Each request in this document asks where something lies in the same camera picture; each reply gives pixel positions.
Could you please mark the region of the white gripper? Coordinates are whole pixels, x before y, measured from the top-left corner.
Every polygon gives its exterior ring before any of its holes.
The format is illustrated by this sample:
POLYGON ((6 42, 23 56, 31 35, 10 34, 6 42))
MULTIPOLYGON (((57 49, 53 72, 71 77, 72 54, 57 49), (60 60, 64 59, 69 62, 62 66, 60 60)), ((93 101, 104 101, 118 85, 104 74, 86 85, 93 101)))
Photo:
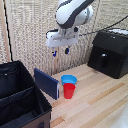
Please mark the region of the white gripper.
MULTIPOLYGON (((46 34, 46 45, 52 48, 52 55, 56 57, 57 50, 54 47, 72 45, 78 42, 78 33, 75 32, 70 36, 62 36, 58 31, 48 32, 46 34)), ((70 46, 65 49, 65 54, 69 54, 70 46)))

